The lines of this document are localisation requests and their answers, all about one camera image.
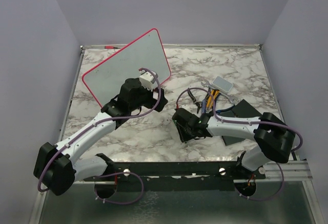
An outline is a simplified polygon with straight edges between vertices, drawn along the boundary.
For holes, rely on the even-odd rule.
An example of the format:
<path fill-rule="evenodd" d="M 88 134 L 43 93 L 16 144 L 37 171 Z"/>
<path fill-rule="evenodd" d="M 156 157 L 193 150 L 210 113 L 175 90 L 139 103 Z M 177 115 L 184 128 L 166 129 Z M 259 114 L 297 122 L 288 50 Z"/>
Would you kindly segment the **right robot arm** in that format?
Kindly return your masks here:
<path fill-rule="evenodd" d="M 256 146 L 242 153 L 235 166 L 240 178 L 248 178 L 259 167 L 276 162 L 289 161 L 297 132 L 272 113 L 239 118 L 224 117 L 215 112 L 200 117 L 184 108 L 178 108 L 172 116 L 182 142 L 192 139 L 229 136 L 252 140 Z"/>

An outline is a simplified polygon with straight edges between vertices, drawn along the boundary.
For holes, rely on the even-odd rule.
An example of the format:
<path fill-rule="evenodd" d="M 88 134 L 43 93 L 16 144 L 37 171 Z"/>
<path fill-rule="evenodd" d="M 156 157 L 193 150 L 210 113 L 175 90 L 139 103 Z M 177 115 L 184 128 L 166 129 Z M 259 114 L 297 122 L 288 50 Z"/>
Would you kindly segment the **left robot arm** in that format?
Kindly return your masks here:
<path fill-rule="evenodd" d="M 111 159 L 103 154 L 89 159 L 79 158 L 126 121 L 141 117 L 140 114 L 132 115 L 135 110 L 145 107 L 150 112 L 161 112 L 167 102 L 161 87 L 140 78 L 126 79 L 120 92 L 82 129 L 55 145 L 47 142 L 40 147 L 33 171 L 38 178 L 38 190 L 50 190 L 59 196 L 76 181 L 90 177 L 110 179 L 115 171 Z"/>

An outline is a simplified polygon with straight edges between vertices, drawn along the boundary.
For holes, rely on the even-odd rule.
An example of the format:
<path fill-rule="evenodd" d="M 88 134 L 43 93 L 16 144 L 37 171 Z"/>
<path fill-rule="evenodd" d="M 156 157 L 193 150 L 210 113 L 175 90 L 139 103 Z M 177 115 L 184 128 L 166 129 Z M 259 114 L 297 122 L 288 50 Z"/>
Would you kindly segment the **pink framed whiteboard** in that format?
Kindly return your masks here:
<path fill-rule="evenodd" d="M 128 78 L 140 76 L 147 68 L 162 84 L 171 77 L 171 69 L 156 28 L 149 30 L 82 75 L 82 82 L 102 107 L 120 91 Z"/>

